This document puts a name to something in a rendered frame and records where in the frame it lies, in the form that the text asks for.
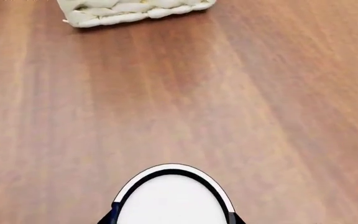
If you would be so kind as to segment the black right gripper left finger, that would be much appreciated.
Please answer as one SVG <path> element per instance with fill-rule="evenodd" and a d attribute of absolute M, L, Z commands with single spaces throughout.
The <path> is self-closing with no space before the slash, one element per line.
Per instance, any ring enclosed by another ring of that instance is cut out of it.
<path fill-rule="evenodd" d="M 111 204 L 111 210 L 100 219 L 97 224 L 117 224 L 118 216 L 121 212 L 121 203 L 113 202 Z"/>

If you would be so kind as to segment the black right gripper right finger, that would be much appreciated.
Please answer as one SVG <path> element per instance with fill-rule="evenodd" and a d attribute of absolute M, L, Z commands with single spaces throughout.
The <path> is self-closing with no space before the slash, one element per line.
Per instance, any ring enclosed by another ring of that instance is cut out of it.
<path fill-rule="evenodd" d="M 236 212 L 228 212 L 228 224 L 247 224 Z"/>

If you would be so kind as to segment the cream chunky woven basket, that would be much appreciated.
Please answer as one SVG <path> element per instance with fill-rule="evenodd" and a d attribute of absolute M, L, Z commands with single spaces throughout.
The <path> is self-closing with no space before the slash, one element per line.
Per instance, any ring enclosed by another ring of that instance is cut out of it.
<path fill-rule="evenodd" d="M 174 14 L 203 11 L 217 0 L 57 0 L 67 24 L 77 28 L 111 26 Z"/>

